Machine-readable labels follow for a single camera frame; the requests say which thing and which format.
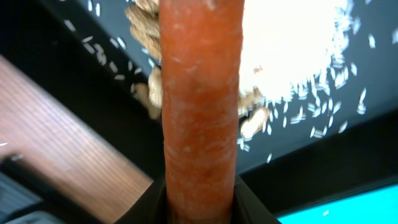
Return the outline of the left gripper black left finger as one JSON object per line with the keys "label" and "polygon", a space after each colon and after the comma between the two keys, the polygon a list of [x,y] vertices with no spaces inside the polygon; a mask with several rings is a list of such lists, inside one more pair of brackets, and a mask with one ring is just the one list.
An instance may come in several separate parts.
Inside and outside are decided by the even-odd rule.
{"label": "left gripper black left finger", "polygon": [[136,203],[115,224],[167,224],[165,176],[153,181]]}

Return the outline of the orange carrot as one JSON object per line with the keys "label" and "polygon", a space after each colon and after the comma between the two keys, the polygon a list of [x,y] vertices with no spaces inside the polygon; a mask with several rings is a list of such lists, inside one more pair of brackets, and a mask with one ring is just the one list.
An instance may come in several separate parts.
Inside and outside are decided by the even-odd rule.
{"label": "orange carrot", "polygon": [[161,0],[165,183],[175,223],[229,223],[243,0]]}

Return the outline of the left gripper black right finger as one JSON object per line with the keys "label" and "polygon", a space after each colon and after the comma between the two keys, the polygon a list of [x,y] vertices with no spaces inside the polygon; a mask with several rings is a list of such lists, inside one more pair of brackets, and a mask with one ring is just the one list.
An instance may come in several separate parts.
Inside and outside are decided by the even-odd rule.
{"label": "left gripper black right finger", "polygon": [[232,224],[280,224],[240,176],[236,176]]}

